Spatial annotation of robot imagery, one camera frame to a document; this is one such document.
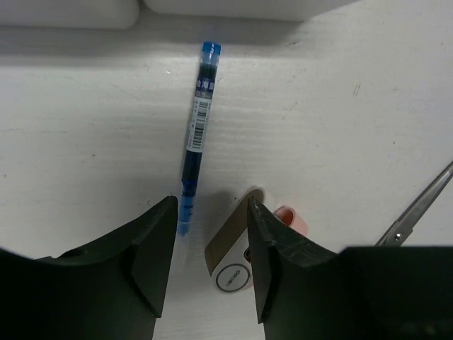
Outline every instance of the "black plastic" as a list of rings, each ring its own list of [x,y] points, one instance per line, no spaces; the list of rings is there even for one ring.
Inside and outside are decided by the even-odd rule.
[[[266,340],[453,339],[453,247],[360,247],[339,255],[248,207]]]
[[[164,306],[177,204],[167,197],[57,259],[0,249],[0,339],[152,339]]]

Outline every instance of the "pen label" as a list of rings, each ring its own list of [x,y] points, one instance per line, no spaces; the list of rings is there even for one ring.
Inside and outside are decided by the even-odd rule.
[[[212,99],[214,92],[214,79],[211,78],[198,78],[197,88],[195,90],[195,97]]]
[[[211,100],[195,97],[192,107],[189,138],[186,149],[191,152],[203,152],[207,123],[210,118]]]

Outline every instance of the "scratch mark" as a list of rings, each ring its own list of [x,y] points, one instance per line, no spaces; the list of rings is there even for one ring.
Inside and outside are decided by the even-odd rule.
[[[83,83],[82,81],[79,81],[79,80],[73,78],[72,76],[63,76],[63,78],[68,79],[68,80],[70,80],[70,81],[72,81],[73,83],[76,83],[76,84],[78,84],[78,85],[82,85],[82,86],[84,86],[84,87],[88,87],[88,84],[85,84],[85,83]]]
[[[19,131],[20,129],[4,129],[0,130],[0,132],[12,132],[12,131]]]
[[[362,85],[362,83],[357,83],[357,85],[355,85],[354,92],[352,93],[352,95],[353,95],[354,97],[357,97],[357,95],[359,94],[361,85]]]
[[[295,108],[296,105],[297,105],[298,103],[299,103],[298,101],[295,101],[295,102],[291,105],[291,107],[289,108],[289,110],[292,111],[292,109]]]
[[[303,169],[318,169],[318,168],[323,168],[327,166],[327,164],[317,164],[317,165],[309,165],[309,166],[303,166]]]
[[[66,130],[56,130],[56,131],[49,131],[49,130],[41,130],[40,133],[68,133],[71,131]]]
[[[113,84],[113,83],[109,83],[109,84],[110,84],[112,87],[114,87],[115,89],[117,89],[119,92],[121,92],[122,94],[125,94],[126,96],[128,96],[128,97],[130,97],[130,98],[133,98],[133,99],[135,99],[135,100],[137,100],[137,101],[140,100],[139,97],[137,97],[137,96],[135,96],[134,94],[132,94],[132,93],[130,93],[130,92],[124,90],[122,87],[119,87],[118,85],[115,85],[115,84]]]
[[[288,46],[296,47],[296,46],[298,46],[298,44],[300,44],[300,40],[295,40],[295,41],[292,41]]]
[[[65,120],[66,118],[58,118],[58,117],[32,117],[30,119],[34,120]]]

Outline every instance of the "white label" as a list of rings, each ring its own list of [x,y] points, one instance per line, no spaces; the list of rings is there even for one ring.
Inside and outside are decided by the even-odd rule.
[[[205,146],[207,122],[210,119],[211,100],[195,97],[190,121],[189,138],[186,149],[192,152],[203,152]]]
[[[216,284],[224,292],[237,292],[248,283],[250,276],[250,271],[244,265],[239,263],[230,264],[217,274]]]

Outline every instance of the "barcode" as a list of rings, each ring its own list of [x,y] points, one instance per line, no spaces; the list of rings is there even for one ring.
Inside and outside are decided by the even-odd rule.
[[[193,104],[191,133],[187,146],[190,151],[202,152],[203,150],[210,105],[208,100],[195,100]]]
[[[201,149],[203,143],[203,135],[205,133],[206,115],[209,103],[198,103],[197,118],[195,120],[195,129],[193,131],[192,147],[194,149]]]

